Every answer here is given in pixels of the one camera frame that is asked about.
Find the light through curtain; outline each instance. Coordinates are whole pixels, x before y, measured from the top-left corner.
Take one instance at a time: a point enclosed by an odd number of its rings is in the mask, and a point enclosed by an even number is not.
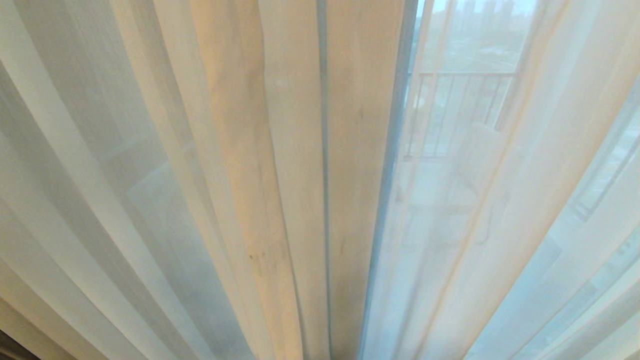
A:
[[[640,351],[636,0],[0,0],[42,359]]]
[[[637,70],[621,90],[619,74],[602,74],[618,58],[584,38],[622,19],[607,5],[420,2],[362,359],[578,359],[634,317],[630,294],[609,309],[608,330],[585,343],[567,335],[570,350],[554,342],[618,278],[637,277]],[[555,79],[541,79],[550,66]],[[589,128],[625,97],[611,128]],[[563,172],[588,161],[571,185]],[[629,321],[620,359],[637,350],[640,323]]]

